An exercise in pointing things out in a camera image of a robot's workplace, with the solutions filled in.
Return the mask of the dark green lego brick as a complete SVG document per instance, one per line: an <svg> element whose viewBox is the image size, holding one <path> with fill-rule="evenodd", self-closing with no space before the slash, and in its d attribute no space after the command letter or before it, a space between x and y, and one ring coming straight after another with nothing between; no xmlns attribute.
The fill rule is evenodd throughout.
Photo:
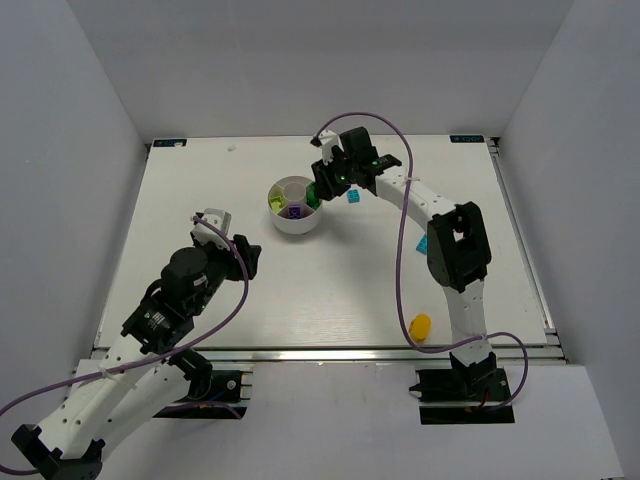
<svg viewBox="0 0 640 480"><path fill-rule="evenodd" d="M321 204L321 201L316 197L314 183L310 183L306 188L306 204L314 210L317 210Z"/></svg>

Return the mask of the purple lego brick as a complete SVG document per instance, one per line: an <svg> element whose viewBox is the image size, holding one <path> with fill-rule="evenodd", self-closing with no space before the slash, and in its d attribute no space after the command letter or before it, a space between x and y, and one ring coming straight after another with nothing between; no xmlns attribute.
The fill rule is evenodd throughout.
<svg viewBox="0 0 640 480"><path fill-rule="evenodd" d="M286 217L290 220L299 220L306 216L305 206L300 204L290 204L287 206Z"/></svg>

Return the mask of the lime green lego brick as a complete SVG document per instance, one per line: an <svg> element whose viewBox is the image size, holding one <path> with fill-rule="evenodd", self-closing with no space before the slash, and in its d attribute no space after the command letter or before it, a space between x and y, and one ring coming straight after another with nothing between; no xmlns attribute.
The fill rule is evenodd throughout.
<svg viewBox="0 0 640 480"><path fill-rule="evenodd" d="M287 203L281 196L273 196L269 198L269 206L275 214L278 214L287 206Z"/></svg>

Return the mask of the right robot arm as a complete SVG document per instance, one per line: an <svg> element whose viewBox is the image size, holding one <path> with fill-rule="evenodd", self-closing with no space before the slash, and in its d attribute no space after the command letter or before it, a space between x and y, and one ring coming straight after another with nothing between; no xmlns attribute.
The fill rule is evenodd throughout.
<svg viewBox="0 0 640 480"><path fill-rule="evenodd" d="M425 230L427 267L443 288L449 312L451 366L471 383L493 374L496 357L483 305L491 251L478 205L455 204L411 177L399 159L378 153L364 127L340 135L324 130L311 144L321 150L311 166L318 199L333 200L357 185L404 210Z"/></svg>

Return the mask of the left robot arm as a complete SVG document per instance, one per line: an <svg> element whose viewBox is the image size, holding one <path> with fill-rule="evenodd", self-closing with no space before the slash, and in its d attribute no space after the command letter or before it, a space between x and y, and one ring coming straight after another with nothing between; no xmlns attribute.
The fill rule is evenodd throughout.
<svg viewBox="0 0 640 480"><path fill-rule="evenodd" d="M209 406L224 395L226 382L214 377L210 362L179 343L224 282L255 277L261 248L239 234L226 239L204 230L191 237L148 286L96 372L81 377L48 417L13 433L30 474L94 479L120 442L170 404Z"/></svg>

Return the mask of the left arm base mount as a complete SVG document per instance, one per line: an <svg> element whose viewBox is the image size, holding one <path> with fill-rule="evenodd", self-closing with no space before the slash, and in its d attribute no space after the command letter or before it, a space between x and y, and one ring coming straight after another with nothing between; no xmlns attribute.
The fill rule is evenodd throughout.
<svg viewBox="0 0 640 480"><path fill-rule="evenodd" d="M185 350L162 361L179 369L186 393L154 415L158 419L241 420L250 399L249 373L219 369L194 350Z"/></svg>

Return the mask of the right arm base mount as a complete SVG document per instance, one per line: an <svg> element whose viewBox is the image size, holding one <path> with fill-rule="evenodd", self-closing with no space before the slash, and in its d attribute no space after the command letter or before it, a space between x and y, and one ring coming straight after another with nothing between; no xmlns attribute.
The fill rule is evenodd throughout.
<svg viewBox="0 0 640 480"><path fill-rule="evenodd" d="M513 424L511 391L505 371L491 353L479 363L463 365L449 356L448 369L420 369L409 393L419 402L423 425Z"/></svg>

